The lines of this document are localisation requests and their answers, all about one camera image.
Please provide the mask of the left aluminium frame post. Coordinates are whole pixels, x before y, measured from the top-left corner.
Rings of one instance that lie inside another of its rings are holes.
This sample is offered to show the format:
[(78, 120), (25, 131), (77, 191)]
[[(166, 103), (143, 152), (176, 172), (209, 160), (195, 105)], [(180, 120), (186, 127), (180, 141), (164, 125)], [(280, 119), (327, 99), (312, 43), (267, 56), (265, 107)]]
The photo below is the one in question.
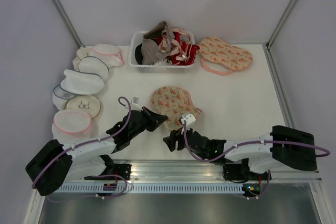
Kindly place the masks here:
[(72, 39), (74, 40), (76, 46), (78, 48), (84, 47), (84, 44), (82, 43), (76, 29), (74, 28), (66, 10), (63, 7), (63, 4), (61, 3), (60, 0), (51, 0), (52, 4), (54, 5), (57, 13), (59, 14), (61, 20), (65, 24), (68, 32), (70, 33)]

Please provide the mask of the pink bra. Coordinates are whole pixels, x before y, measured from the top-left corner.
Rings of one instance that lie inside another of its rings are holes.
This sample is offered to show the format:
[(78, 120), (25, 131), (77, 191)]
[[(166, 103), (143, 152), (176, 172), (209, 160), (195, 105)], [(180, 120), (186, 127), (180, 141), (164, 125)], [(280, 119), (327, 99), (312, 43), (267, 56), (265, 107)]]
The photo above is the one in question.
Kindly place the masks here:
[(159, 44), (159, 52), (166, 55), (166, 57), (171, 52), (171, 42), (172, 42), (172, 39), (174, 39), (173, 30), (175, 30), (175, 29), (184, 30), (183, 28), (173, 27), (173, 28), (170, 29), (171, 33), (169, 33), (168, 29), (165, 29), (161, 32), (162, 40)]

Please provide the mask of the grey trimmed white mesh bag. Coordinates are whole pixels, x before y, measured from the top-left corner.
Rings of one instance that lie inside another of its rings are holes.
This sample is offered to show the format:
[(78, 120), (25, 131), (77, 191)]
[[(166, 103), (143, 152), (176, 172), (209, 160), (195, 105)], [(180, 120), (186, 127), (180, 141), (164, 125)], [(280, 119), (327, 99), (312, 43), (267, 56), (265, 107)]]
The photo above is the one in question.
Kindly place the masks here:
[(104, 81), (106, 81), (110, 75), (108, 66), (102, 60), (94, 56), (84, 57), (79, 63), (79, 71), (97, 74)]

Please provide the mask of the white plastic basket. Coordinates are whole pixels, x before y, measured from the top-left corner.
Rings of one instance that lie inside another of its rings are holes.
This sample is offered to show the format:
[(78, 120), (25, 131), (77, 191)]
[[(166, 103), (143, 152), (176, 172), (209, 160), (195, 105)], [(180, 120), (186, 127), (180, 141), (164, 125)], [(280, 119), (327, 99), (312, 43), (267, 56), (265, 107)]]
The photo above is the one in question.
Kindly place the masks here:
[(139, 65), (135, 59), (135, 49), (142, 43), (143, 35), (146, 31), (136, 31), (131, 39), (128, 65), (140, 73), (186, 73), (195, 64), (187, 66), (173, 66), (173, 65)]

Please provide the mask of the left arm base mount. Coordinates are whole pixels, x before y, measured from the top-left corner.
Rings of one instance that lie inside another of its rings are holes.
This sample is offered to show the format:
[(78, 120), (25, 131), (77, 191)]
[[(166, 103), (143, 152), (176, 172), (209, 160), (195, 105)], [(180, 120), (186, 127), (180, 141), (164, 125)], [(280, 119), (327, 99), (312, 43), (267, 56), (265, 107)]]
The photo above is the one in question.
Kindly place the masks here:
[(107, 167), (100, 175), (87, 176), (84, 180), (121, 180), (119, 177), (115, 177), (115, 175), (119, 175), (125, 180), (129, 180), (131, 167), (131, 164), (114, 164), (113, 167)]

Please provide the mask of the cream round laundry bag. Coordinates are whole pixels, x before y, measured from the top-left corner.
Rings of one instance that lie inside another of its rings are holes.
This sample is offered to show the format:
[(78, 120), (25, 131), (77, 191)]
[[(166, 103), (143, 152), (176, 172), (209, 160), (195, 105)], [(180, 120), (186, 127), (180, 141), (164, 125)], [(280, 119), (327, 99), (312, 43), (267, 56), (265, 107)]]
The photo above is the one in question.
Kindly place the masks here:
[(91, 47), (81, 47), (77, 50), (76, 56), (72, 61), (75, 71), (79, 71), (79, 64), (81, 60), (87, 56), (90, 56)]

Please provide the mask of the red bra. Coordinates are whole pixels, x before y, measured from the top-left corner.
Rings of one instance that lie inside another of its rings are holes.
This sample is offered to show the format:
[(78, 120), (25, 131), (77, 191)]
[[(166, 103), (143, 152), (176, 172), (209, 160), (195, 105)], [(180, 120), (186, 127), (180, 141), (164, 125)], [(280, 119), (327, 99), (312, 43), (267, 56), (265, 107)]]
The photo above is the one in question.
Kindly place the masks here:
[(194, 43), (192, 36), (182, 29), (173, 30), (173, 35), (168, 61), (174, 66), (192, 65), (200, 47)]

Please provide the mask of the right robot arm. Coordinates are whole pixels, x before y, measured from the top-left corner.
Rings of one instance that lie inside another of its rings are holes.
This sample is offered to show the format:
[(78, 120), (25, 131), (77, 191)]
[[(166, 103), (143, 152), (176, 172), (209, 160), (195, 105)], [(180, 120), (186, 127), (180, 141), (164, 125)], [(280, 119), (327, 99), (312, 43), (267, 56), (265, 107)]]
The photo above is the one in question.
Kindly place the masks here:
[(192, 129), (179, 129), (163, 138), (163, 142), (171, 152), (186, 148), (196, 160), (222, 166), (225, 180), (267, 179), (269, 170), (283, 167), (305, 172), (317, 170), (313, 135), (281, 125), (244, 141), (209, 139)]

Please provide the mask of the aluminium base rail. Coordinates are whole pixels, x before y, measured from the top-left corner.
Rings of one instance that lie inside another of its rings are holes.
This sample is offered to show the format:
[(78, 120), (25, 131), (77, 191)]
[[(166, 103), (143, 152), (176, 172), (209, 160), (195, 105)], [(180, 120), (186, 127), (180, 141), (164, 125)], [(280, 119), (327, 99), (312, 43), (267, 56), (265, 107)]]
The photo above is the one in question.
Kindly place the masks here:
[[(208, 138), (246, 140), (284, 125), (277, 88), (272, 80), (268, 58), (262, 44), (245, 44), (253, 55), (253, 64), (242, 72), (221, 77), (205, 71), (196, 63), (185, 73), (142, 73), (125, 64), (112, 71), (104, 90), (98, 95), (103, 112), (94, 127), (98, 135), (121, 121), (127, 110), (118, 97), (139, 98), (141, 106), (150, 106), (151, 93), (166, 84), (187, 90), (194, 104), (202, 110), (194, 130)], [(143, 132), (124, 150), (112, 154), (116, 163), (132, 166), (133, 180), (215, 181), (222, 177), (218, 165), (199, 162), (186, 150), (170, 152), (163, 143), (168, 131)]]

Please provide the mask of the pink trimmed white mesh bag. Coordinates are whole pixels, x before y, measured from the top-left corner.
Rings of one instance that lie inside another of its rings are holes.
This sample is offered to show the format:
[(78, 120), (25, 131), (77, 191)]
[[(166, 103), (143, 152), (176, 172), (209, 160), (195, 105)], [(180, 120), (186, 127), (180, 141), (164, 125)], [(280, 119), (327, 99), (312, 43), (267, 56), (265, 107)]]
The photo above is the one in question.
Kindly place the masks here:
[(96, 44), (91, 48), (90, 55), (100, 59), (108, 67), (119, 67), (125, 64), (122, 51), (118, 46)]

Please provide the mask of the large white mesh bag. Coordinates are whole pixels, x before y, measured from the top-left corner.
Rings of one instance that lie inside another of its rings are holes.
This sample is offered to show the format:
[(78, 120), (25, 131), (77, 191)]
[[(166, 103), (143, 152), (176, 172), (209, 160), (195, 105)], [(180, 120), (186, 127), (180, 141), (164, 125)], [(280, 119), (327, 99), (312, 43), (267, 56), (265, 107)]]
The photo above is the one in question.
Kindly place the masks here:
[(64, 75), (65, 78), (60, 83), (60, 87), (75, 95), (94, 95), (99, 93), (105, 85), (103, 79), (94, 73), (66, 69)]

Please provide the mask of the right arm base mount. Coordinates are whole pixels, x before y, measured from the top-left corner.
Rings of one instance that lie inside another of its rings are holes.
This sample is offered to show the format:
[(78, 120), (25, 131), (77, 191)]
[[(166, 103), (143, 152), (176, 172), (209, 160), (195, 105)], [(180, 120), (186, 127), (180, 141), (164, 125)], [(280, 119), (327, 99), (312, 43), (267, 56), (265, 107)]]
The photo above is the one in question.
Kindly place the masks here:
[(248, 181), (259, 181), (260, 179), (261, 181), (267, 181), (268, 172), (257, 174), (250, 171), (246, 164), (225, 164), (222, 176), (225, 181), (246, 183)]

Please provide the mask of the floral mesh laundry bag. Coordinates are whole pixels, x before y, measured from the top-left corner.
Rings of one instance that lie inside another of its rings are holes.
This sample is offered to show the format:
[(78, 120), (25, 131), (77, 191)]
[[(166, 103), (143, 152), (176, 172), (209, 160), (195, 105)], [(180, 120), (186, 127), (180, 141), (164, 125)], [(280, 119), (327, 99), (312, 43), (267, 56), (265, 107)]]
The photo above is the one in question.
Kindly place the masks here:
[(202, 114), (202, 110), (193, 104), (190, 93), (176, 86), (163, 86), (156, 89), (150, 97), (150, 102), (157, 114), (168, 117), (164, 122), (168, 131), (182, 127), (180, 117), (183, 114), (191, 113), (196, 119)]

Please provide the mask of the blue trimmed mesh bag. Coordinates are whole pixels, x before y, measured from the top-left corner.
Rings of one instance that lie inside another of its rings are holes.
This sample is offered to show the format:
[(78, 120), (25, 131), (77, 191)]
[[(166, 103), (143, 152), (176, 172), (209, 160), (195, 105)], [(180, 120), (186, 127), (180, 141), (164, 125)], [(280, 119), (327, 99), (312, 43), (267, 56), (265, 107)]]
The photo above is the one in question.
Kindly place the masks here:
[(66, 103), (76, 97), (75, 94), (64, 91), (60, 85), (54, 87), (52, 92), (52, 102), (59, 111), (64, 110)]

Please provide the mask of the aluminium frame post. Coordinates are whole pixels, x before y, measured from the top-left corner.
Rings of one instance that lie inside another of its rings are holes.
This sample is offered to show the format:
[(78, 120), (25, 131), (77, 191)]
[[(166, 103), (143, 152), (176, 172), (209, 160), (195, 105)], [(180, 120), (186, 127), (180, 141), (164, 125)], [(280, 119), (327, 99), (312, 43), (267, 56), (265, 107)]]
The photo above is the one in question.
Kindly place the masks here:
[(60, 0), (51, 0), (52, 4), (54, 5), (57, 13), (59, 14), (61, 20), (65, 24), (68, 32), (70, 33), (72, 39), (74, 40), (76, 46), (78, 48), (84, 47), (84, 44), (82, 43), (76, 29), (74, 28), (66, 10), (63, 7), (63, 4), (61, 3)]
[(290, 15), (291, 15), (292, 11), (294, 10), (298, 1), (299, 0), (289, 0), (285, 10), (281, 14), (280, 19), (278, 20), (273, 32), (271, 33), (270, 38), (266, 42), (265, 46), (266, 46), (268, 51), (271, 49), (272, 45), (275, 43), (275, 41), (278, 38), (282, 28), (286, 24), (288, 18), (290, 17)]

